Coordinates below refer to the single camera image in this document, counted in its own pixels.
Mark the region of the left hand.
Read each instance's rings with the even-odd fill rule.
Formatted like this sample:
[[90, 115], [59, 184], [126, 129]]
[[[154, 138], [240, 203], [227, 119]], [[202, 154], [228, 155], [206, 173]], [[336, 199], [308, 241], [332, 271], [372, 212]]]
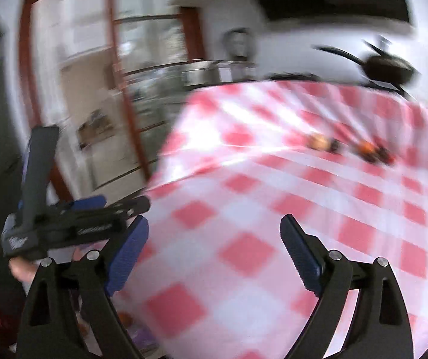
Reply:
[[12, 275], [21, 283], [31, 284], [38, 271], [38, 264], [22, 257], [10, 258], [8, 261]]

